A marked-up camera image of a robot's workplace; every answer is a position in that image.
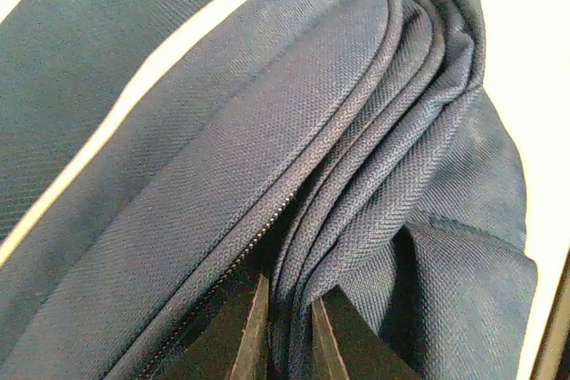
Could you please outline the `navy blue student backpack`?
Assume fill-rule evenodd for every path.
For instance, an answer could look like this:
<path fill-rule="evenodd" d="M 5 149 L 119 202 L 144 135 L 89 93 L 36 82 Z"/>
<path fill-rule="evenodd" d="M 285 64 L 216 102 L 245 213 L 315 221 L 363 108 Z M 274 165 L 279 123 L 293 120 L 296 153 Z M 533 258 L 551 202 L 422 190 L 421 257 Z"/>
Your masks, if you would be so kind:
<path fill-rule="evenodd" d="M 537 281 L 480 0 L 21 0 L 1 24 L 1 376 L 156 379 L 262 268 L 269 375 L 344 299 L 372 368 L 513 379 Z"/>

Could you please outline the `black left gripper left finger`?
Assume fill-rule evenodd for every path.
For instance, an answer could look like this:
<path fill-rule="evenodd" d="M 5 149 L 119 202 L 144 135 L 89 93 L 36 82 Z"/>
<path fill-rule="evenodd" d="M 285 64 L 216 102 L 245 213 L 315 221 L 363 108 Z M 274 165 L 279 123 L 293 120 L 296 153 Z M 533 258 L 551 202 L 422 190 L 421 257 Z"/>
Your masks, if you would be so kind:
<path fill-rule="evenodd" d="M 245 263 L 191 323 L 157 379 L 266 379 L 269 281 Z"/>

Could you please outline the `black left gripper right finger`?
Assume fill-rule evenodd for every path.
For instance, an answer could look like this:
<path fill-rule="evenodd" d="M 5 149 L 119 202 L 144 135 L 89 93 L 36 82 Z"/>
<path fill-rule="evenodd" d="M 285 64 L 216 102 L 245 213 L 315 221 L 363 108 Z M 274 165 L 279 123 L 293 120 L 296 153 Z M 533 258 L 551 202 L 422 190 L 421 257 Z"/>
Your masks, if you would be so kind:
<path fill-rule="evenodd" d="M 418 379 L 339 287 L 312 303 L 314 379 Z"/>

